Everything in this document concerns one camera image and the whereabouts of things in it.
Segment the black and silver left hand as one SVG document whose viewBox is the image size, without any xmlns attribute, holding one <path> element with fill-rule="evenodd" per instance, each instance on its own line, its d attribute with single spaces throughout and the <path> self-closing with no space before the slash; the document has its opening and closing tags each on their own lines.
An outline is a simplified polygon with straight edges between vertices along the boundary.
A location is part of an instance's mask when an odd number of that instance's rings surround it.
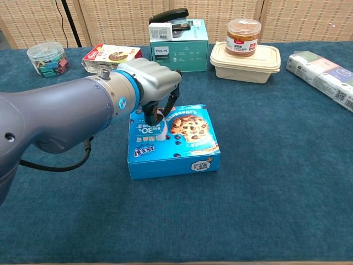
<svg viewBox="0 0 353 265">
<path fill-rule="evenodd" d="M 138 58 L 121 63 L 115 70 L 126 77 L 135 93 L 133 110 L 142 107 L 145 123 L 155 126 L 167 116 L 180 96 L 181 73 Z"/>
</svg>

